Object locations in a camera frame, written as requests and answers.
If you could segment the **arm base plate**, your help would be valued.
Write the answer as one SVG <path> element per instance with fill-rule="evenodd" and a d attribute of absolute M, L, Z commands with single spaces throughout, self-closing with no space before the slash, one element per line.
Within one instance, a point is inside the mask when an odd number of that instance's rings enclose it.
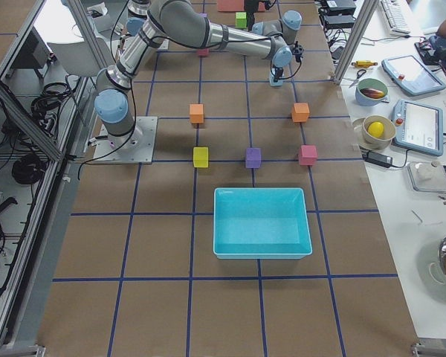
<path fill-rule="evenodd" d="M 137 125 L 131 139 L 117 149 L 126 137 L 118 139 L 112 135 L 98 141 L 94 150 L 94 159 L 103 164 L 151 164 L 158 118 L 156 116 L 137 116 Z"/>
<path fill-rule="evenodd" d="M 150 44 L 156 51 L 167 51 L 169 49 L 169 39 L 157 36 L 150 39 Z"/>

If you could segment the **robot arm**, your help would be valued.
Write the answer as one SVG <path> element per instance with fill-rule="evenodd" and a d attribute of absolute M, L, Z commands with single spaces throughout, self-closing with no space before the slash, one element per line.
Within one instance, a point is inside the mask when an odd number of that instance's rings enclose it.
<path fill-rule="evenodd" d="M 151 1 L 128 1 L 127 33 L 134 36 L 146 18 Z M 216 1 L 217 11 L 223 13 L 243 12 L 255 14 L 265 11 L 264 1 Z"/>
<path fill-rule="evenodd" d="M 190 1 L 154 1 L 147 18 L 132 37 L 119 60 L 97 75 L 94 109 L 107 131 L 112 150 L 136 147 L 142 137 L 129 108 L 127 94 L 140 65 L 168 39 L 185 48 L 215 48 L 258 57 L 271 64 L 271 83 L 282 81 L 284 68 L 300 62 L 303 47 L 296 40 L 302 15 L 290 10 L 277 20 L 258 22 L 251 30 L 240 30 L 211 22 L 195 12 Z"/>

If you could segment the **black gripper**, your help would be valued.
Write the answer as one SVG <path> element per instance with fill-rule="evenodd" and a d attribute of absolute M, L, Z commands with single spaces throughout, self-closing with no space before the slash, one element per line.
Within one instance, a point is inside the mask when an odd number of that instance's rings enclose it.
<path fill-rule="evenodd" d="M 254 13 L 259 9 L 259 0 L 244 0 L 243 8 L 247 13 L 247 29 L 251 31 L 255 22 Z"/>
<path fill-rule="evenodd" d="M 293 45 L 285 45 L 276 50 L 271 64 L 274 67 L 273 79 L 275 83 L 282 81 L 283 67 L 289 65 L 292 60 L 301 64 L 303 58 L 304 48 L 299 42 L 295 42 Z"/>

